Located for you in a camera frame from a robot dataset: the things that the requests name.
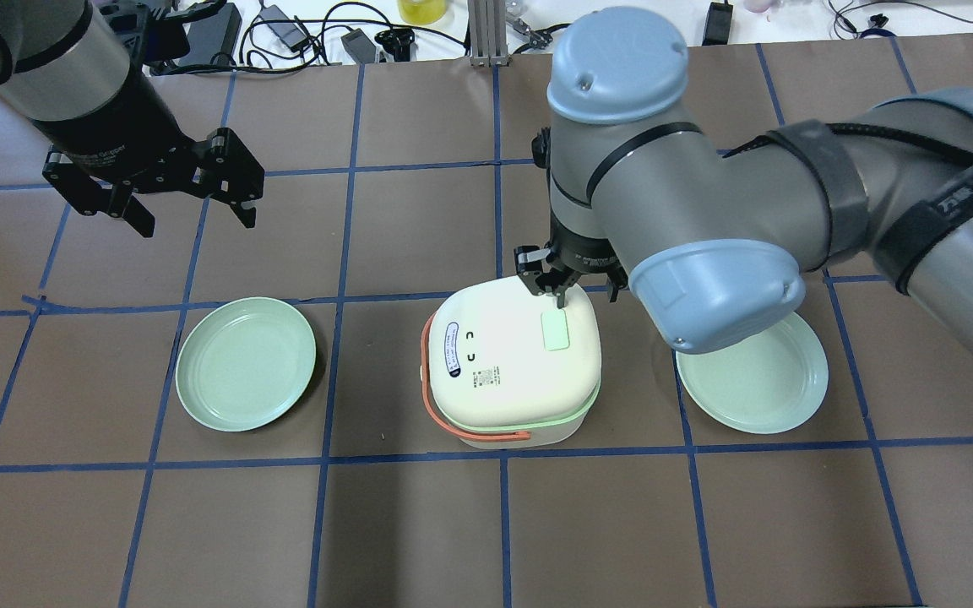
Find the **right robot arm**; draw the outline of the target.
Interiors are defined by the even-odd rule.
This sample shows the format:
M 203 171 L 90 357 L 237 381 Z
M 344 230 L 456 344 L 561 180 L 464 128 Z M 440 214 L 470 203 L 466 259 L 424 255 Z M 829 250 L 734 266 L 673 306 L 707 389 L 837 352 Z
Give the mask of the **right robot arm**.
M 806 296 L 803 275 L 865 252 L 973 354 L 973 88 L 773 128 L 719 155 L 683 104 L 688 48 L 644 8 L 579 17 L 553 52 L 534 138 L 551 237 L 514 253 L 564 307 L 584 274 L 629 289 L 683 354 L 726 349 Z

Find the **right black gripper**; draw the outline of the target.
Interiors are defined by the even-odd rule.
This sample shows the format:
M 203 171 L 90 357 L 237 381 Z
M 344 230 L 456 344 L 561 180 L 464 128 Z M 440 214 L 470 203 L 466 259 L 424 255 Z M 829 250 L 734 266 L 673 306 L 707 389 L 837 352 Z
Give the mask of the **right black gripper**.
M 551 129 L 543 127 L 530 142 L 534 165 L 543 169 L 551 210 L 551 232 L 543 247 L 514 248 L 516 276 L 533 296 L 553 296 L 565 308 L 565 294 L 584 274 L 605 274 L 607 300 L 617 301 L 627 288 L 627 274 L 609 240 L 594 222 L 589 204 L 565 192 L 551 168 Z

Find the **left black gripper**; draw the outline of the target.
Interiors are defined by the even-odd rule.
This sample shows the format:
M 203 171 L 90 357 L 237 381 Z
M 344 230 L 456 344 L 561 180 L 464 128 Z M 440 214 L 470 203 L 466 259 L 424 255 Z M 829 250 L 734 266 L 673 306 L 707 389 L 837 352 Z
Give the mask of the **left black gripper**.
M 117 184 L 129 180 L 141 193 L 211 198 L 228 205 L 248 230 L 256 225 L 265 184 L 258 159 L 232 128 L 216 128 L 193 142 L 138 67 L 95 111 L 34 124 L 58 149 L 47 151 L 43 177 L 83 216 L 104 213 L 151 238 L 154 216 L 130 186 Z M 99 180 L 116 184 L 105 187 Z

